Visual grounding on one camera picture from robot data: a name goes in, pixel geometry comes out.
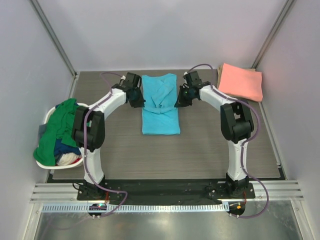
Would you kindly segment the light blue t shirt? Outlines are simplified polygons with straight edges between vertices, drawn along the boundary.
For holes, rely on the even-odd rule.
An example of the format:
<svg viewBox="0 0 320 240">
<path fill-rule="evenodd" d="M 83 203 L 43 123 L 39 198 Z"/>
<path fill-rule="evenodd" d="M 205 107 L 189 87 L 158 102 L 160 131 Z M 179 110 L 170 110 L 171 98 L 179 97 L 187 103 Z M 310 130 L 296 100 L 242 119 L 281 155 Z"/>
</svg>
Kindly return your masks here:
<svg viewBox="0 0 320 240">
<path fill-rule="evenodd" d="M 177 76 L 142 76 L 142 134 L 179 135 L 181 133 L 177 101 Z"/>
</svg>

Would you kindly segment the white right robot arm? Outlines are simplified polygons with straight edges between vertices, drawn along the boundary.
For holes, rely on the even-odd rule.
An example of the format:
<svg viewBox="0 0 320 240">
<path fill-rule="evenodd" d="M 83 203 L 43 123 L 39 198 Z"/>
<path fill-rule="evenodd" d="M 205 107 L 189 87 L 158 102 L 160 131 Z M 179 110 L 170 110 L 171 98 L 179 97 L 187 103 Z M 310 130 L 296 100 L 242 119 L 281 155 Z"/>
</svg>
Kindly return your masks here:
<svg viewBox="0 0 320 240">
<path fill-rule="evenodd" d="M 194 99 L 206 102 L 220 113 L 220 130 L 228 143 L 228 170 L 225 192 L 237 198 L 249 187 L 247 171 L 248 139 L 254 130 L 254 122 L 248 103 L 230 97 L 210 82 L 202 81 L 197 71 L 185 72 L 185 83 L 179 87 L 175 107 L 191 106 Z"/>
</svg>

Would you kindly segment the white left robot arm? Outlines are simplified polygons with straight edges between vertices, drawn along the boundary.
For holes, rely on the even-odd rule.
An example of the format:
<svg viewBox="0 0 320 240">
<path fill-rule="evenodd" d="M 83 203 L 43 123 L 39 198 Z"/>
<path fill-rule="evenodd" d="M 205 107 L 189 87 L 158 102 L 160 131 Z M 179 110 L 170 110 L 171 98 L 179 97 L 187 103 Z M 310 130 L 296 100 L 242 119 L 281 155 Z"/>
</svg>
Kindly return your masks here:
<svg viewBox="0 0 320 240">
<path fill-rule="evenodd" d="M 145 100 L 141 85 L 142 77 L 128 72 L 101 99 L 76 109 L 71 136 L 82 154 L 84 180 L 91 184 L 88 193 L 95 200 L 101 200 L 106 194 L 103 185 L 105 174 L 101 165 L 101 146 L 106 136 L 105 121 L 124 104 L 143 108 Z"/>
</svg>

